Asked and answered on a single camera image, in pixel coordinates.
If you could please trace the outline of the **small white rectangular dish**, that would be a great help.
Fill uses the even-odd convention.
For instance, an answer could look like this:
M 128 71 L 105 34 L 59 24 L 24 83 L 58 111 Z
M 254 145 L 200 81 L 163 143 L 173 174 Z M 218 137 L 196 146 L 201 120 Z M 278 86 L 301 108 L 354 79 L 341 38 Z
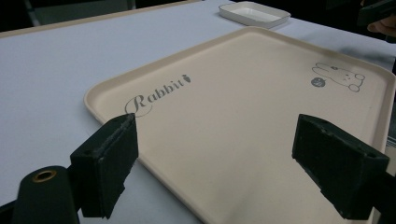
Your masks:
M 221 17 L 246 26 L 270 29 L 287 22 L 289 12 L 254 2 L 244 1 L 219 6 Z

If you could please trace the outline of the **beige printed plastic tray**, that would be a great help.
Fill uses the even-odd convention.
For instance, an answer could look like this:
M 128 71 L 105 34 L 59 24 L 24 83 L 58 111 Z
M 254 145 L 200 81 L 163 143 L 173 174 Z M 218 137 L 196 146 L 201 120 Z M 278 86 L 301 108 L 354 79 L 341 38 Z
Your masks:
M 365 224 L 343 219 L 291 156 L 297 119 L 326 119 L 383 150 L 396 76 L 246 27 L 113 77 L 84 102 L 136 117 L 139 160 L 205 224 Z

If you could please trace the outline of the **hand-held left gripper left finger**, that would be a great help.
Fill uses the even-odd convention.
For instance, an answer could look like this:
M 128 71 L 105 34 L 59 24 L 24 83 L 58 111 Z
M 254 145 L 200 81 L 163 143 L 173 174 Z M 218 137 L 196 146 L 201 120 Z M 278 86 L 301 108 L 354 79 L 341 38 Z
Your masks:
M 138 154 L 135 116 L 126 114 L 107 121 L 70 155 L 84 217 L 111 217 Z

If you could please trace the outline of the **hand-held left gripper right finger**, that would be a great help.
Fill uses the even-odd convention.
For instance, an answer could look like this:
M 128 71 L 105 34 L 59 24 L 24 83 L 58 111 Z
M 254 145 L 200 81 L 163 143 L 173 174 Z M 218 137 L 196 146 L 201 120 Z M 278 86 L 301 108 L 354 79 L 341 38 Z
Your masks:
M 389 219 L 389 157 L 325 119 L 298 117 L 292 157 L 339 215 Z

